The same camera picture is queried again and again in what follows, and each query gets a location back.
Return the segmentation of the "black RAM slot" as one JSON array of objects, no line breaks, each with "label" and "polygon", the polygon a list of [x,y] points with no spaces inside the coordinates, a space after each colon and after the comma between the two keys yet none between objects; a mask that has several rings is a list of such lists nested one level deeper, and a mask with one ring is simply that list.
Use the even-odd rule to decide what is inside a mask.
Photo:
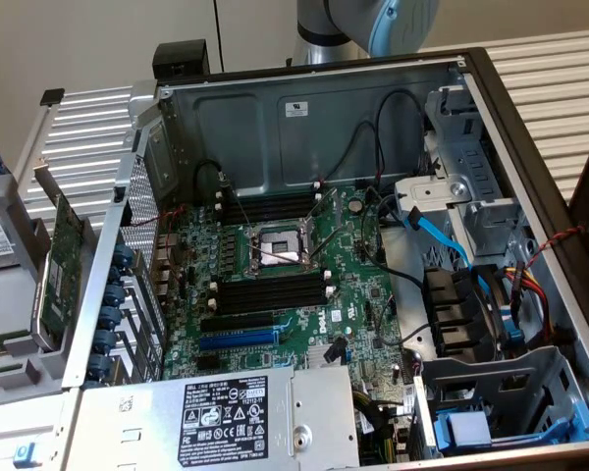
[{"label": "black RAM slot", "polygon": [[279,211],[291,209],[303,209],[309,211],[315,203],[315,195],[256,197],[240,199],[245,211]]},{"label": "black RAM slot", "polygon": [[263,205],[313,205],[316,202],[315,193],[305,192],[277,192],[252,195],[241,195],[232,188],[222,188],[221,197],[214,200],[214,204],[222,207],[236,205],[238,200],[242,206],[263,206]]},{"label": "black RAM slot", "polygon": [[207,300],[207,309],[219,315],[233,315],[243,313],[265,312],[274,310],[283,310],[289,308],[299,308],[306,306],[317,306],[328,303],[328,297],[323,303],[305,298],[269,296],[268,298],[248,298],[237,296],[233,298],[220,297],[212,295]]},{"label": "black RAM slot", "polygon": [[294,297],[323,303],[326,301],[325,288],[326,284],[320,277],[309,275],[224,282],[218,285],[217,294],[229,298]]},{"label": "black RAM slot", "polygon": [[241,200],[240,209],[236,202],[226,204],[220,221],[224,225],[269,222],[305,217],[314,207],[313,196],[286,198],[245,198]]},{"label": "black RAM slot", "polygon": [[[256,198],[256,197],[277,197],[277,196],[298,196],[298,195],[311,195],[319,192],[313,184],[309,186],[293,186],[293,187],[276,187],[276,186],[257,186],[257,187],[246,187],[238,188],[233,182],[235,190],[239,196],[239,199],[244,198]],[[221,185],[217,192],[222,194],[223,198],[233,198],[230,194],[229,189],[225,185]]]},{"label": "black RAM slot", "polygon": [[326,281],[321,280],[313,275],[293,276],[293,277],[281,277],[275,279],[262,279],[262,280],[250,280],[241,282],[216,282],[218,291],[224,293],[226,290],[267,290],[267,289],[281,289],[281,288],[311,288],[311,289],[324,289]]}]

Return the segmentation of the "RAM stick held upright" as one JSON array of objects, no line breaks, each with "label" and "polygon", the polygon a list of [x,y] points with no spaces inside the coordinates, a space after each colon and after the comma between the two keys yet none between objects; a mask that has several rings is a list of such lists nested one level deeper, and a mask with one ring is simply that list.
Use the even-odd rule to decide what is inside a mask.
[{"label": "RAM stick held upright", "polygon": [[313,264],[310,266],[301,265],[280,265],[271,267],[259,267],[253,271],[246,266],[234,267],[227,266],[222,274],[218,277],[224,282],[241,282],[250,280],[275,279],[281,277],[293,277],[303,275],[313,275],[321,280],[324,273],[328,270],[326,266]]}]

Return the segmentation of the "metal CPU socket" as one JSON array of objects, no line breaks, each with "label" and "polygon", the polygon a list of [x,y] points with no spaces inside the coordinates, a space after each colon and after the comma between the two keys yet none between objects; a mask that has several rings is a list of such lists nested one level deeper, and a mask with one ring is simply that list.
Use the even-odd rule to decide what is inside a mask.
[{"label": "metal CPU socket", "polygon": [[241,266],[255,271],[259,267],[280,265],[310,266],[318,264],[316,257],[309,258],[318,239],[316,224],[307,226],[302,218],[252,225],[254,235],[242,230]]}]

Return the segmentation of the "metal socket cover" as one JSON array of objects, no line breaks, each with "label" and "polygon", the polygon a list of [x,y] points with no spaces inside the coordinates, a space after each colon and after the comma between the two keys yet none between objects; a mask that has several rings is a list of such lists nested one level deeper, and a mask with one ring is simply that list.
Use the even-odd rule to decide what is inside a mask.
[{"label": "metal socket cover", "polygon": [[331,188],[325,193],[317,193],[312,209],[301,219],[301,222],[309,226],[316,219],[323,218],[327,214],[332,214],[336,220],[336,224],[338,224],[341,220],[341,206],[341,196],[336,187]]}]

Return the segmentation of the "thin metal locking lever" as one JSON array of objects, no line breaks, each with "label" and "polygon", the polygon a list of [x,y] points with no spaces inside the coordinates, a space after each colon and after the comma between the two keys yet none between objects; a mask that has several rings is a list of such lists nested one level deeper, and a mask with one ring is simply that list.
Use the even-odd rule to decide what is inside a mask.
[{"label": "thin metal locking lever", "polygon": [[247,225],[247,229],[248,229],[247,232],[248,232],[249,237],[253,236],[254,235],[254,232],[253,232],[252,224],[250,223],[249,218],[248,218],[248,216],[247,216],[247,214],[246,214],[246,212],[245,212],[245,210],[244,210],[244,208],[243,208],[243,206],[241,204],[241,201],[239,199],[239,196],[237,194],[237,191],[235,190],[235,187],[234,187],[233,182],[229,178],[226,178],[225,183],[226,183],[226,187],[230,191],[231,196],[233,197],[234,201],[238,205],[238,207],[239,207],[239,209],[241,211],[241,214],[243,215],[243,218],[244,218],[244,220],[246,222],[246,225]]},{"label": "thin metal locking lever", "polygon": [[315,246],[310,253],[309,258],[313,259],[334,239],[334,237],[341,231],[342,227],[335,228],[327,237],[325,237],[318,245]]}]

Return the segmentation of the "green Dell motherboard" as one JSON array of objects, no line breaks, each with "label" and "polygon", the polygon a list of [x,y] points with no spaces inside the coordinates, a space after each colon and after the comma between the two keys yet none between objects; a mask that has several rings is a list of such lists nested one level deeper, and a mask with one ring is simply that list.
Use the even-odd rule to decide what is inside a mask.
[{"label": "green Dell motherboard", "polygon": [[[213,201],[180,210],[166,233],[178,233],[179,272],[177,284],[162,302],[166,316],[168,346],[163,376],[167,380],[206,374],[233,373],[263,368],[306,369],[306,352],[311,345],[331,344],[336,337],[348,341],[347,364],[353,383],[362,391],[379,394],[401,371],[401,354],[393,341],[399,329],[390,276],[383,270],[384,245],[373,219],[374,206],[360,184],[337,187],[341,196],[341,220],[332,214],[313,221],[319,244],[335,228],[334,239],[316,256],[326,266],[325,294],[328,303],[317,306],[265,311],[274,315],[278,344],[256,345],[212,351],[199,349],[202,337],[239,332],[204,334],[200,321],[219,315],[207,309],[207,300],[217,295],[216,282],[227,266],[241,267],[242,230],[246,223],[224,225],[223,208]],[[348,202],[364,203],[352,215]],[[197,372],[199,355],[218,354],[219,371]]]}]

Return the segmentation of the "long black expansion slot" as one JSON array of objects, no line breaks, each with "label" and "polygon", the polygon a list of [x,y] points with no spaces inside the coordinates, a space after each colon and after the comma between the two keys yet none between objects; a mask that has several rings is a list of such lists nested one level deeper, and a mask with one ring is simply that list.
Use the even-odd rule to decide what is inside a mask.
[{"label": "long black expansion slot", "polygon": [[226,331],[245,331],[274,326],[274,315],[269,312],[231,316],[216,316],[200,321],[200,331],[204,334]]}]

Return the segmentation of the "silver finned heatsink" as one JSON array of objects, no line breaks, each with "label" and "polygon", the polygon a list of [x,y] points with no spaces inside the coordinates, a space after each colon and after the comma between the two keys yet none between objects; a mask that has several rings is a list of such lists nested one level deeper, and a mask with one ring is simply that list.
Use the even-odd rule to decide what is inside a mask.
[{"label": "silver finned heatsink", "polygon": [[311,345],[306,352],[306,369],[330,368],[345,365],[346,362],[341,356],[338,356],[334,361],[328,362],[325,354],[330,349],[330,344],[316,344]]}]

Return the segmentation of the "silver port block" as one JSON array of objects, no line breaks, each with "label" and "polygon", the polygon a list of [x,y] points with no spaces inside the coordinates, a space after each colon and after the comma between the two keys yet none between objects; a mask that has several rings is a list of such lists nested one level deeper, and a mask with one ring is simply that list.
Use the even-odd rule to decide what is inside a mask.
[{"label": "silver port block", "polygon": [[179,272],[179,240],[178,233],[167,233],[159,236],[155,250],[154,279],[156,295],[165,301],[177,284]]}]

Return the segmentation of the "silver disk bay cage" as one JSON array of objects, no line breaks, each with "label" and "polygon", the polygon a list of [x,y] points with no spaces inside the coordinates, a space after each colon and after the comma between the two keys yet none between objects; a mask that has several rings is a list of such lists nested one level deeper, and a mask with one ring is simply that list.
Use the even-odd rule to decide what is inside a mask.
[{"label": "silver disk bay cage", "polygon": [[498,154],[471,93],[462,85],[429,92],[425,117],[432,127],[426,150],[437,168],[396,183],[402,215],[416,208],[440,231],[457,236],[471,259],[505,256],[521,208],[498,175]]}]

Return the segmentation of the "black box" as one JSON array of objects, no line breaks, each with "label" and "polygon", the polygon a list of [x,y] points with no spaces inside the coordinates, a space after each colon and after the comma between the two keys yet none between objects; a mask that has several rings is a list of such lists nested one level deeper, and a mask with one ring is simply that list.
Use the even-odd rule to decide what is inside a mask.
[{"label": "black box", "polygon": [[208,76],[210,65],[206,40],[160,43],[153,54],[151,68],[158,81]]}]

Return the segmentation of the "green graphics card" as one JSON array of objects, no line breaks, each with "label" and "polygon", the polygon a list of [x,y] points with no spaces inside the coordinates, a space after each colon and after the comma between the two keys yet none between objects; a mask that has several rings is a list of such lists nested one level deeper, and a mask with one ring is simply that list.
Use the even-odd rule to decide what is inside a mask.
[{"label": "green graphics card", "polygon": [[51,175],[49,166],[34,176],[55,208],[50,248],[37,283],[31,314],[31,336],[44,351],[60,348],[63,336],[79,313],[83,222]]}]

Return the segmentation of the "blue disk tray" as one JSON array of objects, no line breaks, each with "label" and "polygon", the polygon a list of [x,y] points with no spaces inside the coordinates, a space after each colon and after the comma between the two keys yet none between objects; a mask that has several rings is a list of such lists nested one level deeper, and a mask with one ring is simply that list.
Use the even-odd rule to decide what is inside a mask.
[{"label": "blue disk tray", "polygon": [[537,432],[501,438],[492,435],[484,411],[442,413],[433,428],[436,449],[443,456],[580,443],[589,441],[589,410],[582,400],[577,400],[571,414],[555,420],[546,416]]}]

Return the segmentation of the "silver power supply unit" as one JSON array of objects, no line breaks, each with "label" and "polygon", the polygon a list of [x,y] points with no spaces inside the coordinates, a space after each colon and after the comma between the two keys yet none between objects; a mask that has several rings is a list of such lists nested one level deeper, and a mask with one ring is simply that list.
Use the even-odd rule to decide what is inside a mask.
[{"label": "silver power supply unit", "polygon": [[[184,468],[178,460],[185,387],[266,376],[266,459]],[[67,471],[339,471],[359,465],[354,407],[344,366],[261,369],[87,390]]]}]

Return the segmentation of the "grey disk bay cage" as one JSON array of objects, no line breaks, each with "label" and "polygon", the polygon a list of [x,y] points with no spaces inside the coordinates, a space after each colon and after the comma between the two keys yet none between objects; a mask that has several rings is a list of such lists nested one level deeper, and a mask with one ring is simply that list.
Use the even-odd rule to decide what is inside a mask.
[{"label": "grey disk bay cage", "polygon": [[577,400],[589,410],[568,361],[554,346],[486,363],[426,361],[414,387],[407,446],[414,460],[469,455],[437,451],[433,424],[442,413],[484,411],[492,435],[501,438],[537,432],[546,416],[555,420],[571,414]]}]

